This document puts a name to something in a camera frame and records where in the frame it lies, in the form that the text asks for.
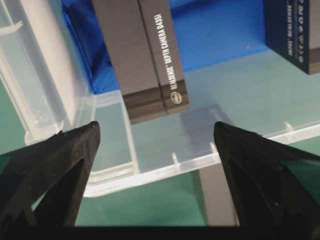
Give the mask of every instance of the teal table surface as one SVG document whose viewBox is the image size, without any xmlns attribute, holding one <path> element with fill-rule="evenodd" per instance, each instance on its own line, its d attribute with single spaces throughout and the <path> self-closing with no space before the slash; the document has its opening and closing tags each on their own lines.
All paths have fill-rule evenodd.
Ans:
<svg viewBox="0 0 320 240">
<path fill-rule="evenodd" d="M 0 85 L 0 154 L 25 146 L 25 131 Z M 320 137 L 292 144 L 320 155 Z M 192 172 L 96 198 L 84 198 L 77 226 L 205 226 Z"/>
</svg>

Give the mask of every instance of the depth camera box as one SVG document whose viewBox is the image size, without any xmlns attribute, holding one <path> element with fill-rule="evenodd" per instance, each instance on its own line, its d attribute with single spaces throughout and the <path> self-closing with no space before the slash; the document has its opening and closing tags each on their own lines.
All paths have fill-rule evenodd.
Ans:
<svg viewBox="0 0 320 240">
<path fill-rule="evenodd" d="M 168 0 L 92 0 L 132 124 L 188 109 Z"/>
<path fill-rule="evenodd" d="M 264 0 L 266 44 L 307 74 L 320 72 L 320 0 Z"/>
</svg>

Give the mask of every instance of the transparent plastic tray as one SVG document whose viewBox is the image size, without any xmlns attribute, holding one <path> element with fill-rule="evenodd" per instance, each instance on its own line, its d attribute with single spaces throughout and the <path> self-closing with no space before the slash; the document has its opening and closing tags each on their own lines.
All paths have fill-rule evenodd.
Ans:
<svg viewBox="0 0 320 240">
<path fill-rule="evenodd" d="M 284 144 L 320 135 L 320 75 L 271 50 L 186 72 L 190 110 L 131 125 L 119 91 L 89 94 L 59 2 L 0 0 L 0 76 L 26 144 L 99 122 L 86 197 L 219 163 L 216 121 Z"/>
</svg>

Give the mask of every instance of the blue cloth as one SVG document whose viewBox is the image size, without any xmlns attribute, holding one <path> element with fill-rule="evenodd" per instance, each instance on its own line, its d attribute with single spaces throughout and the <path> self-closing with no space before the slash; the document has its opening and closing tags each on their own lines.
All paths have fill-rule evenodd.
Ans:
<svg viewBox="0 0 320 240">
<path fill-rule="evenodd" d="M 119 89 L 91 0 L 61 2 L 92 92 Z M 267 49 L 263 0 L 169 0 L 169 4 L 185 72 Z"/>
</svg>

